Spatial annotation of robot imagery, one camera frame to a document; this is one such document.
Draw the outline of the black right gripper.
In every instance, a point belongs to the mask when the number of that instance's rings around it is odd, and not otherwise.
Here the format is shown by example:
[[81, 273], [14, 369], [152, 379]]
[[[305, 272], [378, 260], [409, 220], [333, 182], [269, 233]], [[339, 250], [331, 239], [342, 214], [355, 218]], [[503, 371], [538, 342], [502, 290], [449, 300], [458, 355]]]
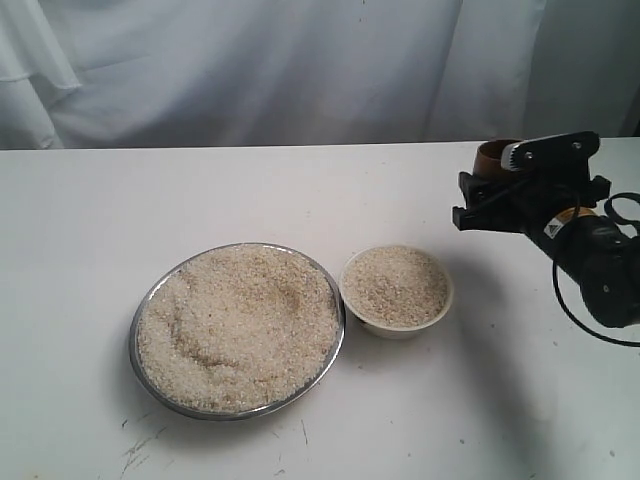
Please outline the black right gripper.
[[452, 222], [459, 231], [523, 234], [556, 260], [587, 260], [613, 250], [613, 222], [594, 211], [611, 190], [602, 176], [530, 173], [495, 182], [460, 172], [458, 186], [464, 206], [452, 208]]

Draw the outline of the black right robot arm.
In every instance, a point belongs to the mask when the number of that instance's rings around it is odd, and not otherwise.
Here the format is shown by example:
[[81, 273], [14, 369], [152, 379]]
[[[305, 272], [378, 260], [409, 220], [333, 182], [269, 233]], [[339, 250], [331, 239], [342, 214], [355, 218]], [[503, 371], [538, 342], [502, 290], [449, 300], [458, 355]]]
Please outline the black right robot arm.
[[605, 328], [639, 323], [639, 237], [623, 233], [611, 213], [593, 211], [609, 192], [598, 176], [578, 187], [540, 175], [508, 181], [461, 172], [465, 205], [452, 209], [460, 231], [526, 236], [579, 287], [591, 316]]

